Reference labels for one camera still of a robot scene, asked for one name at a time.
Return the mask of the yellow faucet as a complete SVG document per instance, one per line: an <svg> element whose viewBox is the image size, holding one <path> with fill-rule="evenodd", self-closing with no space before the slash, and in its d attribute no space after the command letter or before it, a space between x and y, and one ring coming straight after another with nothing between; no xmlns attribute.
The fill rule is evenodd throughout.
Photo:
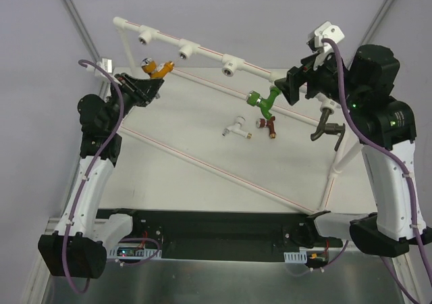
<svg viewBox="0 0 432 304"><path fill-rule="evenodd" d="M162 64L157 64L152 58L146 57L141 63L140 67L145 74L148 74L151 79L164 78L168 73L174 69L174 62L167 61Z"/></svg>

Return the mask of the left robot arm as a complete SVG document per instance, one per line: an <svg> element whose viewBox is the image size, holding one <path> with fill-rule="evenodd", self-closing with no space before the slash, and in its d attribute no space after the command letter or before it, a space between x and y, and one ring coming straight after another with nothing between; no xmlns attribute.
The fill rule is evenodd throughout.
<svg viewBox="0 0 432 304"><path fill-rule="evenodd" d="M119 158L119 125L134 107L149 105L164 80L121 73L114 81L107 99L89 94L77 105L82 127L78 176L54 231L38 241L38 250L53 276L97 279L105 269L108 252L122 238L134 243L142 236L142 225L128 214L112 214L99 228L95 220Z"/></svg>

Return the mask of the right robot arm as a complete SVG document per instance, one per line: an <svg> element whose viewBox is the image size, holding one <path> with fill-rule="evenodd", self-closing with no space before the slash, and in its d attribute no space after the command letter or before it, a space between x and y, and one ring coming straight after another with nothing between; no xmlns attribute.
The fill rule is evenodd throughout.
<svg viewBox="0 0 432 304"><path fill-rule="evenodd" d="M304 229L304 239L319 246L328 236L351 240L368 255L398 257L416 245L431 242L418 202L414 177L416 125L411 107L392 96L400 62L382 45L360 46L350 67L338 47L327 42L329 53L313 53L300 66L274 82L290 105L298 102L300 87L306 97L323 94L337 102L345 121L362 145L362 157L377 210L349 216L321 212Z"/></svg>

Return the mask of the white pipe frame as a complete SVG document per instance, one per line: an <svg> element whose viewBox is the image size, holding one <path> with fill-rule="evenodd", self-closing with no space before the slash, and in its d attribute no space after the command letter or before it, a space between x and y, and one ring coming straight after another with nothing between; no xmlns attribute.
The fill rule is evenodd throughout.
<svg viewBox="0 0 432 304"><path fill-rule="evenodd" d="M261 68L259 66L256 66L250 62L245 61L242 58L236 57L234 55L230 55L227 53L220 53L216 52L214 50L208 49L206 47L203 47L202 45L199 45L198 43L186 40L186 39L179 39L177 37L165 34L163 32L160 32L159 30L155 28L151 28L145 25L141 24L135 24L133 22L129 22L126 19L123 19L121 17L114 17L113 24L119 33L119 36L121 38L121 41L124 46L124 51L126 53L126 57L128 59L130 69L132 70L132 73L135 73L134 70L137 70L136 62L134 61L134 57L132 56L132 50L130 48L129 40L126 36L126 30L130 30L133 32L138 33L138 40L143 45L148 45L151 41L162 41L164 43L168 43L170 45L176 46L179 48L178 51L178 57L183 60L190 59L192 55L201 55L203 57L213 59L215 61L220 62L222 67L222 72L227 77L232 77L236 72L244 71L249 74L258 76L260 78L265 79L266 81L271 83L271 86L274 86L274 81L276 79L279 79L282 77L282 74L276 71L269 71L264 68ZM315 61L313 69L316 70L318 65L321 65L324 61L324 57L327 57L330 53L327 54L320 54L318 53L317 61ZM214 82L210 82L206 84L208 87L214 88L216 90L219 90L223 93L227 93L233 97L240 98L244 95L245 98L247 95L242 94L239 91L230 90L226 86L220 86L221 88L217 88L217 84ZM332 101L330 98L327 98L324 94L319 93L316 98L321 103L320 111L323 108L330 108L333 112L335 109L339 109L341 106L336 105L335 101ZM313 118L307 117L305 115L302 115L300 113L296 113L295 111L291 111L289 109L282 108L280 106L274 105L271 108L271 110L275 111L276 113L288 116L289 118L293 118L295 120L298 120L300 122L303 122L305 124L317 127L319 121L314 120ZM329 198L331 196L332 189L335 186L335 181L338 178L338 176L341 174L342 169L339 171L336 170L336 164L339 163L342 160L342 155L344 154L346 143L348 139L350 138L350 133L346 131L344 135L344 139L339 147L339 150L336 151L335 158L333 161L333 165L331 166L331 169L329 171L329 176L327 178L327 184L325 187L325 191L323 193L322 201L320 206L316 211L323 211L325 209L328 209L328 203Z"/></svg>

